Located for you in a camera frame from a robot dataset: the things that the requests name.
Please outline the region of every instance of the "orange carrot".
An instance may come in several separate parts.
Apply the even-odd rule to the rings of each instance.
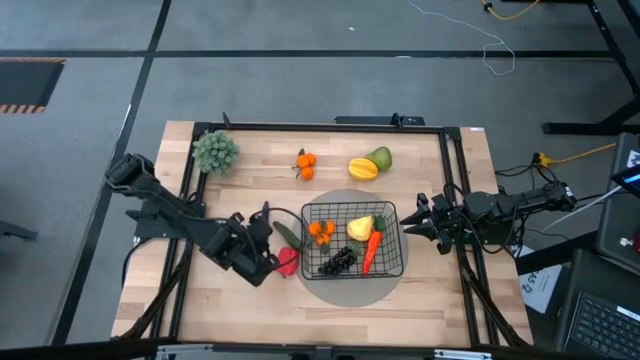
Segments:
[[[373,258],[376,256],[376,250],[382,240],[382,231],[374,231],[369,237],[369,244],[367,244],[367,254],[364,257],[364,264],[362,265],[362,272],[366,275],[369,273],[369,268],[373,263]]]

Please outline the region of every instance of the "yellow fruit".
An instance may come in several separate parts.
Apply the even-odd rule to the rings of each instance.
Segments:
[[[347,224],[347,234],[358,241],[367,241],[371,236],[373,229],[373,216],[365,216],[359,219],[353,219]]]
[[[378,176],[378,167],[369,159],[355,158],[349,162],[349,174],[358,180],[373,180]]]

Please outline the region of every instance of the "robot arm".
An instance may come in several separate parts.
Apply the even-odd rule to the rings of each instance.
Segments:
[[[162,222],[171,227],[174,234],[193,240],[210,260],[223,269],[233,268],[238,275],[253,286],[259,286],[278,266],[278,258],[269,253],[268,212],[262,217],[250,219],[249,226],[241,223],[240,213],[228,219],[205,219],[189,204],[160,185],[154,176],[153,163],[141,155],[126,154],[106,174],[107,185],[116,193],[144,200],[152,214],[144,214],[146,220]],[[140,221],[140,212],[129,212]]]
[[[426,195],[419,193],[418,209],[400,224],[414,225],[406,228],[405,233],[426,236],[432,241],[438,239],[440,254],[451,251],[453,230],[472,227],[483,242],[499,244],[500,239],[509,236],[515,219],[540,211],[572,211],[576,204],[567,184],[560,182],[513,195],[472,192],[464,195],[462,205],[452,204],[443,194],[436,195],[432,201],[430,209]],[[507,234],[499,236],[505,230]]]

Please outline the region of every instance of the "orange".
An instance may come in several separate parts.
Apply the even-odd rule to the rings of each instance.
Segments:
[[[307,157],[309,158],[309,165],[310,166],[313,166],[313,165],[316,164],[316,156],[315,155],[309,153],[309,154],[307,154]]]
[[[306,167],[300,170],[300,177],[305,180],[311,180],[311,178],[313,177],[313,168]]]
[[[318,244],[318,246],[322,246],[322,244],[329,244],[329,242],[331,241],[331,238],[329,237],[329,234],[320,234],[316,237],[316,244]]]
[[[307,155],[299,155],[298,159],[296,160],[296,164],[299,168],[304,169],[309,166],[309,158],[307,157]]]
[[[333,223],[333,221],[331,220],[327,220],[324,222],[324,232],[326,234],[333,234],[336,231],[336,224]]]
[[[311,236],[318,236],[321,232],[322,226],[319,222],[312,222],[311,225],[309,225],[309,234],[311,234]]]

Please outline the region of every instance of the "concrete floor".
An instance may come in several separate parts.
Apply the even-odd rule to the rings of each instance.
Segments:
[[[479,2],[416,3],[494,32],[513,49],[605,49],[581,5],[542,4],[518,21],[499,22]],[[640,75],[638,39],[614,2],[599,5]],[[0,49],[146,49],[160,6],[160,0],[0,0]],[[522,8],[495,6],[505,14]],[[475,50],[490,41],[423,16],[404,0],[185,0],[173,2],[159,48]],[[0,348],[48,341],[141,64],[70,59],[45,113],[0,116],[0,218],[40,232],[36,242],[0,241]],[[500,169],[528,162],[535,151],[563,158],[614,141],[544,136],[540,124],[595,122],[629,98],[611,61],[518,59],[515,72],[496,77],[479,59],[156,59],[127,151],[153,159],[167,120],[219,120],[222,111],[234,121],[287,122],[400,112],[433,125],[484,127]],[[602,152],[556,172],[577,196],[601,193],[611,158]],[[498,180],[510,191],[530,186],[526,177]],[[137,206],[122,197],[111,202],[70,342],[109,337],[134,230],[124,210]],[[556,217],[542,213],[528,226],[540,229]],[[555,231],[579,235],[598,219],[596,208]],[[526,239],[533,248],[557,241]],[[545,344],[535,329],[534,337]]]

